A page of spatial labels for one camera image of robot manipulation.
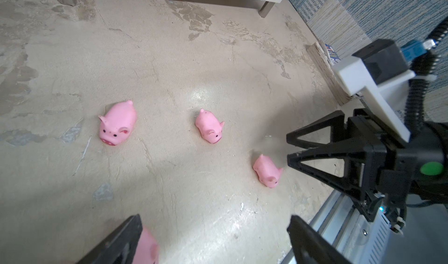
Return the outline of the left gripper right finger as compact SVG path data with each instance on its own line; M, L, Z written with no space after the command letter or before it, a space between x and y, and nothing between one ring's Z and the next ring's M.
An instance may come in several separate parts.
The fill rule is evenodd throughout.
M287 232L298 264L350 264L299 216L291 216Z

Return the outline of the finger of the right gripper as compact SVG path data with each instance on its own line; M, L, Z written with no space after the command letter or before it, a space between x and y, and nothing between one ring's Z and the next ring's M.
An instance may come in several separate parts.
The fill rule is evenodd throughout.
M304 149L324 146L323 143L302 140L300 137L317 132L327 127L330 128L330 143L344 140L345 113L343 111L335 111L305 127L290 132L286 136L286 141L290 145Z
M362 149L350 146L319 146L287 155L288 166L361 202L359 162Z

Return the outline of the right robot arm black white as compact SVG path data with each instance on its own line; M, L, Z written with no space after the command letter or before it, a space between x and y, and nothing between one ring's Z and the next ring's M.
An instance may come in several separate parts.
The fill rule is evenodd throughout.
M288 133L300 148L287 156L289 167L348 196L369 222L381 206L396 212L395 231L406 223L408 195L418 195L421 207L447 203L448 126L424 116L436 48L447 34L443 20L424 41L378 39L335 64L344 91L360 94L367 107Z

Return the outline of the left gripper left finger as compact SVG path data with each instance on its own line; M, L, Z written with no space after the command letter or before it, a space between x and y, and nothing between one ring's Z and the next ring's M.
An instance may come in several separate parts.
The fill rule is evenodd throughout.
M131 264L142 233L139 214L121 223L77 264Z

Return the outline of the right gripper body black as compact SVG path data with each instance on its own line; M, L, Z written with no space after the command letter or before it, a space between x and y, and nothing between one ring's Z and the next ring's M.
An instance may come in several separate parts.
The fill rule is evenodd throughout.
M373 222L380 206L407 216L409 194L418 195L423 208L448 202L448 125L425 122L404 142L367 109L356 109L346 132L356 143L366 140L345 161L345 170L357 174L358 193L351 196L367 221Z

